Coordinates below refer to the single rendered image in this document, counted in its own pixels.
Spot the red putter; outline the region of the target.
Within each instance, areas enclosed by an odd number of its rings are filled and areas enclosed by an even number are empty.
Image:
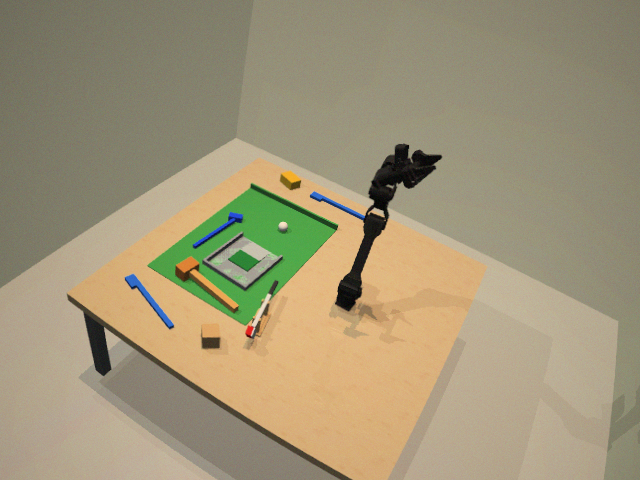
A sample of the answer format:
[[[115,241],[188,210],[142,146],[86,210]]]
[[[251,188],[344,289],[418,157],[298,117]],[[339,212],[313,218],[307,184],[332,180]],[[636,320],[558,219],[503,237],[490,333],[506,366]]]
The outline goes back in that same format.
[[[247,337],[254,339],[255,334],[257,333],[255,328],[258,325],[258,321],[262,317],[262,315],[263,315],[263,313],[264,313],[264,311],[266,309],[267,301],[269,302],[269,300],[270,300],[270,298],[271,298],[271,296],[272,296],[272,294],[273,294],[273,292],[274,292],[274,290],[275,290],[277,285],[278,285],[278,281],[275,280],[273,285],[271,286],[271,288],[270,288],[265,300],[263,301],[264,303],[261,306],[261,308],[260,308],[260,310],[259,310],[259,312],[258,312],[258,314],[257,314],[252,326],[251,327],[248,326],[248,328],[246,329],[245,334],[246,334]]]

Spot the green mat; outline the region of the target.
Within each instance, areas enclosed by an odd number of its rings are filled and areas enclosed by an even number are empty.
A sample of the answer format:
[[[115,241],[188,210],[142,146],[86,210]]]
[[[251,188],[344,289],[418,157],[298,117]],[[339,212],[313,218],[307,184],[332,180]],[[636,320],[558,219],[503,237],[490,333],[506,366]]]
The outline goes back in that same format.
[[[199,247],[193,247],[194,243],[228,222],[230,212],[243,214],[242,223],[235,222]],[[279,230],[280,222],[287,223],[288,229],[286,231]],[[278,257],[283,255],[282,260],[248,290],[240,288],[202,264],[203,259],[242,231],[244,237],[272,254]],[[335,229],[253,188],[249,188],[167,249],[166,252],[157,256],[147,266],[246,326],[261,308],[262,299],[265,300],[274,281],[278,281],[278,285],[270,300],[335,231]],[[202,276],[239,305],[236,312],[232,313],[191,277],[183,281],[175,275],[176,265],[189,257],[199,263],[198,272]]]

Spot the tan cube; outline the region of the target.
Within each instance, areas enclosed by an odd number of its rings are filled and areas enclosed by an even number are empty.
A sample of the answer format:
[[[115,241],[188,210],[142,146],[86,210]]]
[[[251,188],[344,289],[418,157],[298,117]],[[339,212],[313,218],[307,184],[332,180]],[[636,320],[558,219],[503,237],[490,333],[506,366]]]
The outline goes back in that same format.
[[[220,348],[219,323],[201,324],[202,348]]]

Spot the orange-yellow block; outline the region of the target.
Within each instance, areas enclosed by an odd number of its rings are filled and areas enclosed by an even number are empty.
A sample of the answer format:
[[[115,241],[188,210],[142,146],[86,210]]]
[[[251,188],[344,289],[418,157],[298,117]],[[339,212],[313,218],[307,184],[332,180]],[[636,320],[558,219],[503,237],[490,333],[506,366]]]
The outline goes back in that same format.
[[[292,171],[281,173],[280,181],[290,190],[300,187],[301,179]]]

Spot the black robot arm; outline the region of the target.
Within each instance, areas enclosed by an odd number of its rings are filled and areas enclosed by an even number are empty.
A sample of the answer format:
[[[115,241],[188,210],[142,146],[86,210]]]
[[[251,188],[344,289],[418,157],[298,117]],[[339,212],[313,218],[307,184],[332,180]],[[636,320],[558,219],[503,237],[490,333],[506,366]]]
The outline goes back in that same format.
[[[375,178],[372,180],[368,194],[370,194],[369,197],[374,200],[374,204],[368,208],[363,221],[364,238],[351,271],[340,281],[337,290],[338,295],[335,305],[344,310],[350,311],[356,304],[356,300],[362,296],[361,273],[375,238],[386,228],[390,216],[388,202],[393,198],[397,189],[397,183],[394,183],[390,176],[390,166],[405,166],[406,159],[409,159],[408,149],[409,145],[398,144],[395,147],[395,155],[392,154],[386,157],[381,168],[375,173]],[[394,186],[393,189],[387,187],[388,185]],[[370,212],[374,207],[383,210],[385,217]],[[369,212],[370,214],[368,214]]]

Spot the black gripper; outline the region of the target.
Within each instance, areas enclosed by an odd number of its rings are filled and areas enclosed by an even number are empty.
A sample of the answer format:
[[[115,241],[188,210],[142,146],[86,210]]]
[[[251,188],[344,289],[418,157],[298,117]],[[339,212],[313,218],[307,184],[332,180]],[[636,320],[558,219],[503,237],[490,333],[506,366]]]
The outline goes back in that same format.
[[[436,167],[432,165],[440,159],[442,159],[441,154],[427,155],[421,149],[417,150],[411,157],[413,162],[411,162],[410,159],[406,159],[405,166],[390,166],[391,179],[397,184],[401,184],[403,181],[407,189],[414,188],[421,180],[436,169]]]

